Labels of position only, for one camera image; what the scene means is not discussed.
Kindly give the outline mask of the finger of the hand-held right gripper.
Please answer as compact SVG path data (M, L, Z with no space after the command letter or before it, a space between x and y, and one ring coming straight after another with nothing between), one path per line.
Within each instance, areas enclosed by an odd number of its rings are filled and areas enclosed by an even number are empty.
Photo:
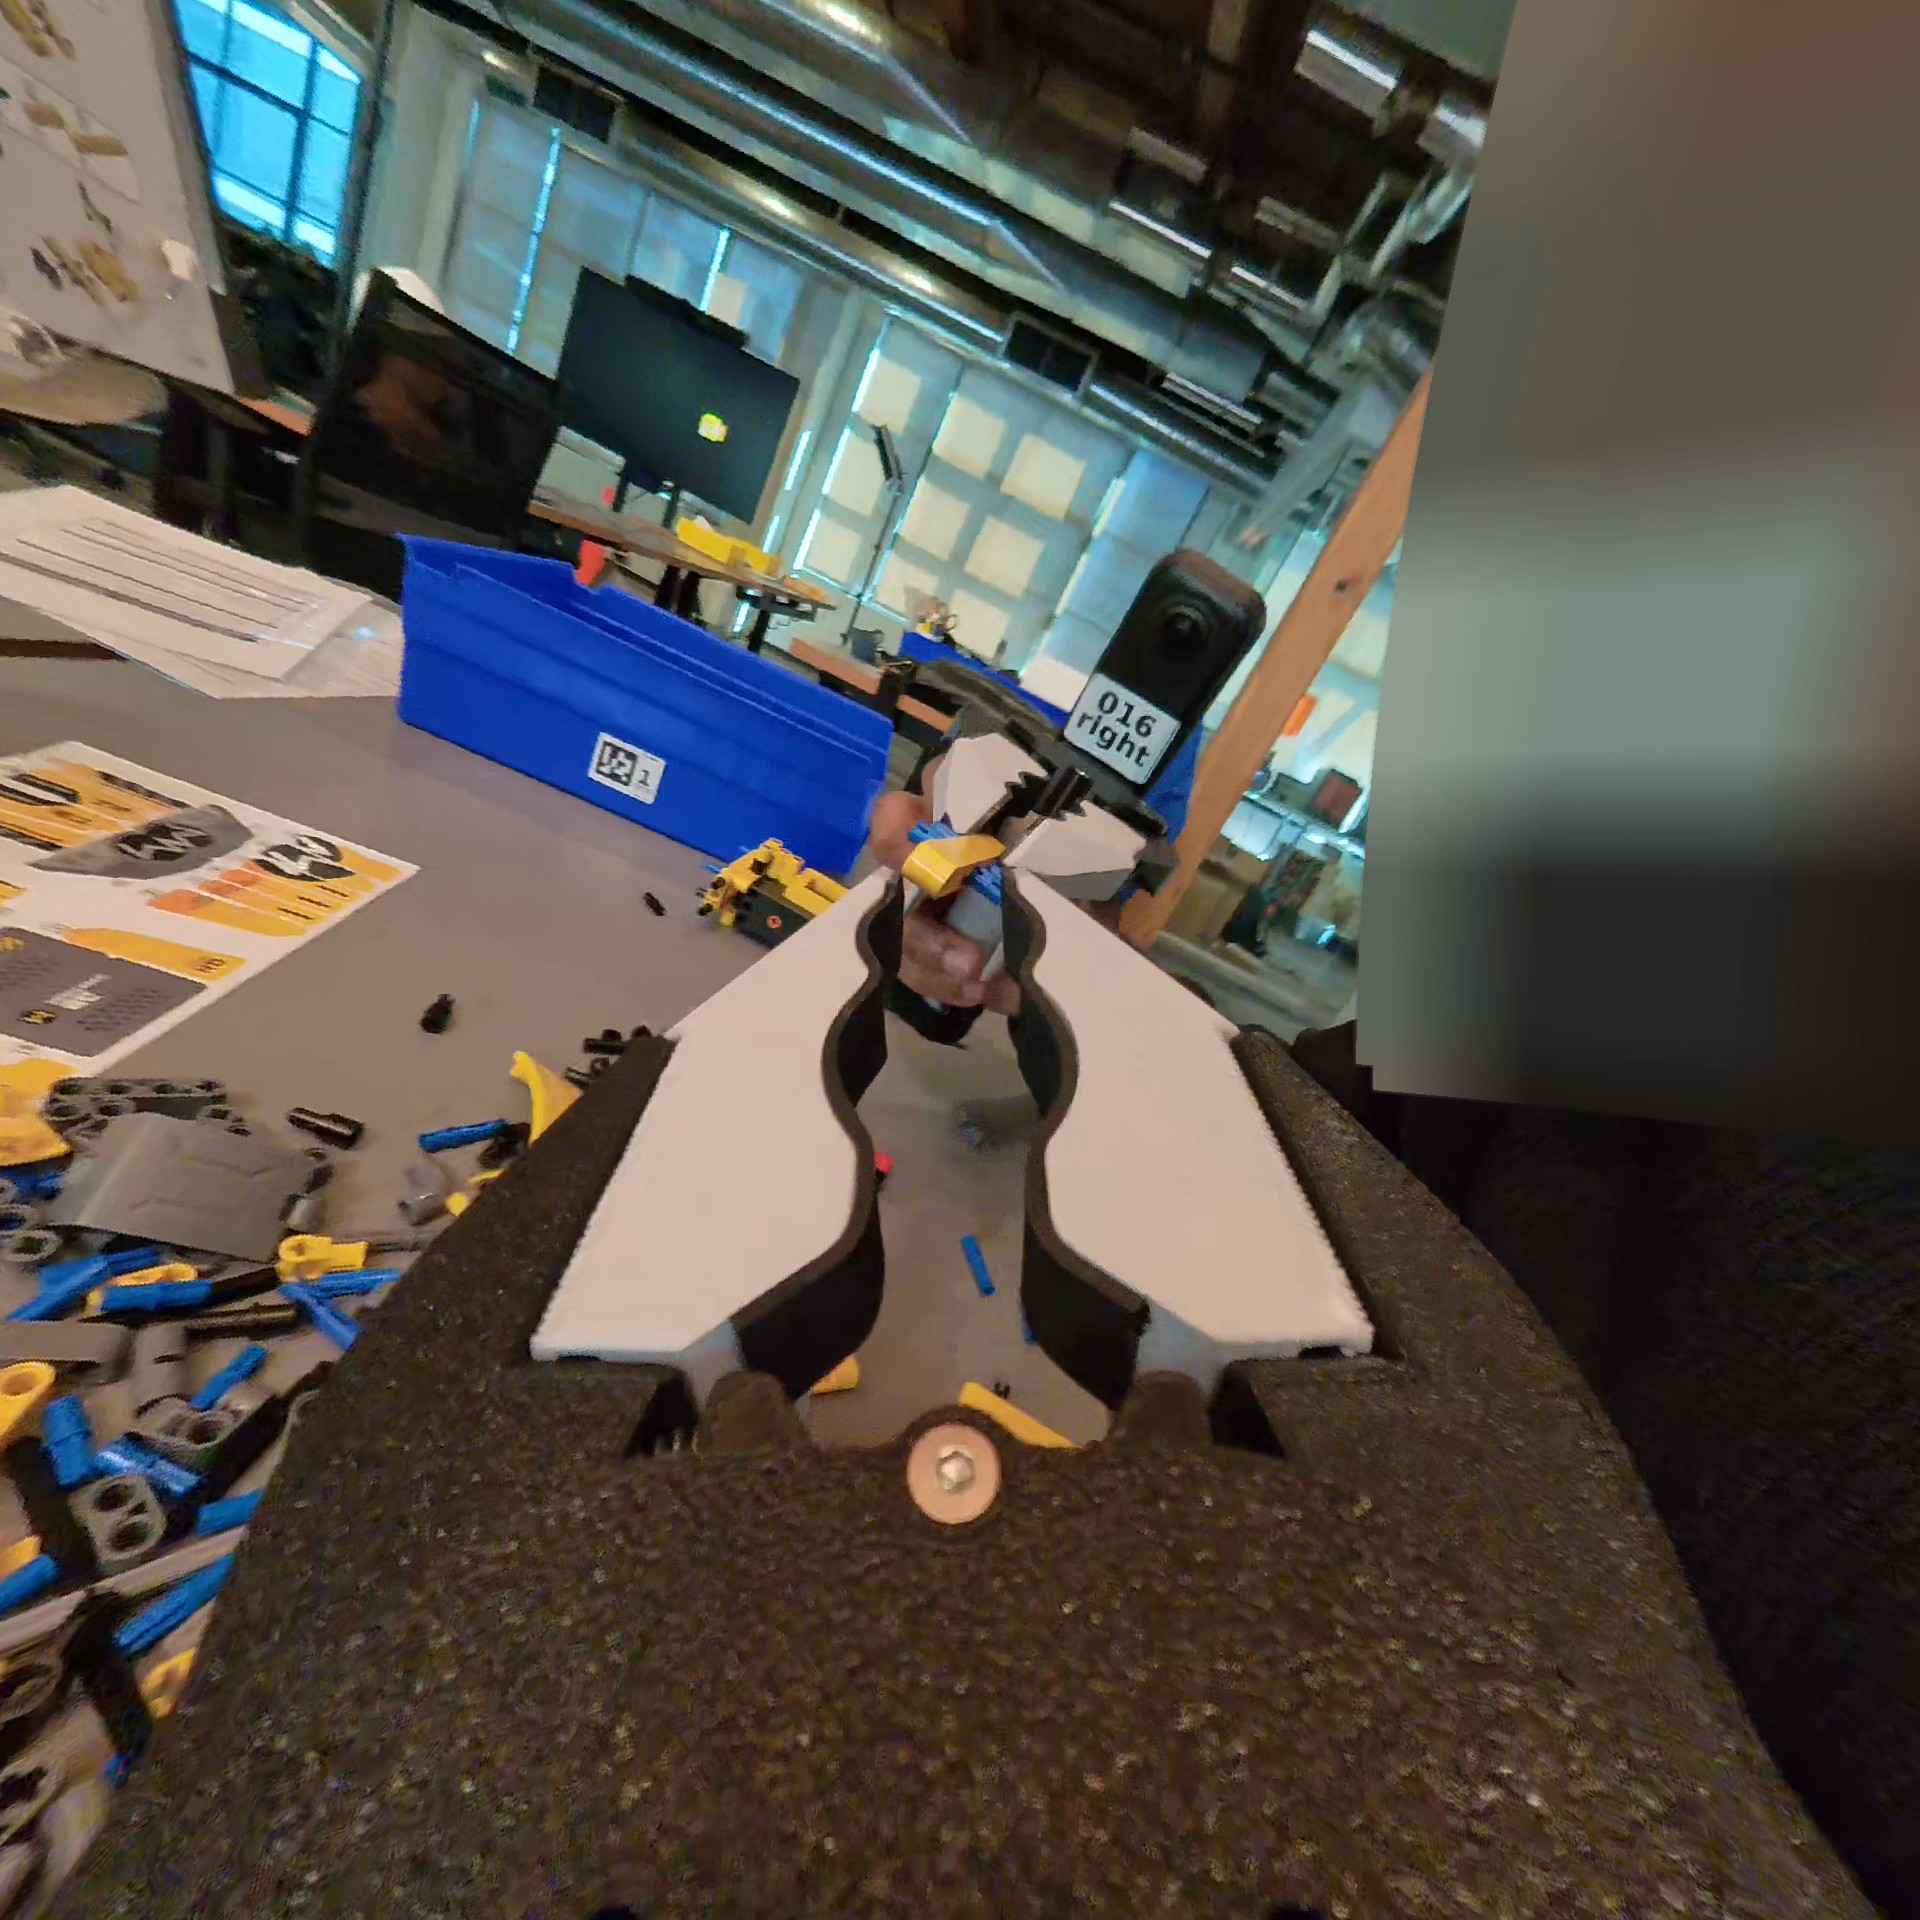
M1006 842L1011 792L1040 778L1040 764L1003 734L959 735L934 764L934 834Z
M1111 812L1072 808L1024 820L1002 855L1002 869L1042 878L1068 897L1097 903L1129 881L1143 850L1146 834Z

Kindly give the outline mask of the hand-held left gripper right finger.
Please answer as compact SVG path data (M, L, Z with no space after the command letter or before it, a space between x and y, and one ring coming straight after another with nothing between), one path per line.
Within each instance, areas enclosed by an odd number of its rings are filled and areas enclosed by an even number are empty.
M1146 1375L1212 1402L1236 1364L1372 1354L1249 1037L1051 881L1011 873L1002 904L1039 1110L1020 1304L1040 1351L1110 1410Z

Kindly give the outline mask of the yellow toy beam with holes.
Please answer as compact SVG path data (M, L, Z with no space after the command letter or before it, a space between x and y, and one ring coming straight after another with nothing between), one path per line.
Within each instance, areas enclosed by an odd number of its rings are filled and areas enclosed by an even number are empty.
M999 871L1003 856L1002 839L988 831L959 831L954 839L911 848L900 878L904 886L922 900L946 900L975 886L996 903L1002 897Z

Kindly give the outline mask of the person's right hand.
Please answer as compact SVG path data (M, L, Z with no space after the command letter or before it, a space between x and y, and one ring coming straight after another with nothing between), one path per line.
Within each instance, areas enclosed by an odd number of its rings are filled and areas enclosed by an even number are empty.
M880 792L870 825L871 861L899 873L914 853L912 830L928 817L918 786ZM904 916L899 988L968 1016L1014 1016L1022 998L1018 983L1002 968L990 976L990 956L950 918L950 900L920 903Z

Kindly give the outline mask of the small yellow toy assembly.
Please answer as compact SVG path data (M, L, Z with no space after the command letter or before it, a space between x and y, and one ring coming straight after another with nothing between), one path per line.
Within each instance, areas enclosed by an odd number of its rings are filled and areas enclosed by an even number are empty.
M836 904L846 892L842 879L815 871L783 841L766 839L728 865L712 869L700 916L738 929L761 949L775 949Z

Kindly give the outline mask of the blue plastic bin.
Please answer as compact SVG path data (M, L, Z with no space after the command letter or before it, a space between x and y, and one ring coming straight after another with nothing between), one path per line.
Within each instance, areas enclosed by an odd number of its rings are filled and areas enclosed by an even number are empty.
M712 856L858 864L884 716L558 559L401 543L406 725Z

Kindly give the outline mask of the brown background desk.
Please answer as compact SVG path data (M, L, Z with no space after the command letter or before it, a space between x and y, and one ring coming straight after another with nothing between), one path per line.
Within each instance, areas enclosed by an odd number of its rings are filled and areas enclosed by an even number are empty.
M770 638L775 620L811 621L830 608L825 589L798 575L778 574L778 577L756 577L745 568L719 567L689 551L670 528L635 519L631 514L615 514L595 508L580 497L536 492L529 502L529 514L537 521L568 529L580 537L583 549L603 545L608 565L659 565L656 602L679 613L684 620L700 621L694 606L702 583L721 583L734 589L737 600L752 613L752 623L744 644L759 655Z

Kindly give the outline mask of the black monitor on stand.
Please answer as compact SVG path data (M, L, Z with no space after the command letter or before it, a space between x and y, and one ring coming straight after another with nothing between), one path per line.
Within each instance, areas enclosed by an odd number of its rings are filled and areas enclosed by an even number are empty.
M556 396L558 426L614 453L631 482L756 521L801 381L697 306L580 270Z

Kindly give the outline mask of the dark grey toy panel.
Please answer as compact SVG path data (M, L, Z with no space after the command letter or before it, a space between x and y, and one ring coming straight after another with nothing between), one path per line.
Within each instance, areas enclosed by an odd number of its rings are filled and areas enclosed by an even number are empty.
M132 1113L107 1120L78 1153L43 1221L266 1264L318 1169L305 1151L212 1122Z

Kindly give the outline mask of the yellow printed sticker sheet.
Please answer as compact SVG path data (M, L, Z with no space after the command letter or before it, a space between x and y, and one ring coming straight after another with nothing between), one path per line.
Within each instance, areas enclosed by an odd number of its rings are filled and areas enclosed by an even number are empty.
M2 757L2 1060L98 1071L416 865L62 740Z

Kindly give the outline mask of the pile of mixed toy pieces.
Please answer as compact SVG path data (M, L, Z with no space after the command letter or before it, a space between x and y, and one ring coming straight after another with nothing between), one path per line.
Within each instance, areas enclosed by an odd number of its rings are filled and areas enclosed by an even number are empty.
M267 1141L225 1082L6 1068L6 1916L46 1911L178 1706L279 1458L364 1321L649 1037L603 1025L563 1069L518 1052L522 1110L423 1132L386 1232L328 1232L364 1124L290 1110L320 1169L266 1264L43 1221L112 1117Z

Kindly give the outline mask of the black office chair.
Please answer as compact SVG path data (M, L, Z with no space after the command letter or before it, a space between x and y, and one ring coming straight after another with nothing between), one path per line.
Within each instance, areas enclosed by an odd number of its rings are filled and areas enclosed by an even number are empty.
M518 553L558 432L552 374L376 270L299 453L297 557L399 600L410 538Z

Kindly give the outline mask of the printed paper sheets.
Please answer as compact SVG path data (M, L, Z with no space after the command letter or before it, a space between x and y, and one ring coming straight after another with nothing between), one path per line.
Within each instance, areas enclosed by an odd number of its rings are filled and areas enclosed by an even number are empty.
M212 698L394 698L401 615L80 486L2 495L6 600Z

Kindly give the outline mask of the instruction booklet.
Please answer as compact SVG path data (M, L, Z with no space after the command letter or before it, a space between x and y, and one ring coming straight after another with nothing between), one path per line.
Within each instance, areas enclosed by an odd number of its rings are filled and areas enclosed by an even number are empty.
M6 2L6 377L100 354L233 396L233 319L174 7Z

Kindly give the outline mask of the wooden post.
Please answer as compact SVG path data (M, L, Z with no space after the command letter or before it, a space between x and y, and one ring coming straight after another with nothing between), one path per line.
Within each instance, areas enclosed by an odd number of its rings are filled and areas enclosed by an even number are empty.
M1434 373L1422 373L1199 760L1174 874L1155 895L1132 897L1121 914L1121 935L1134 949L1147 951L1162 937L1284 722L1400 549L1431 383Z

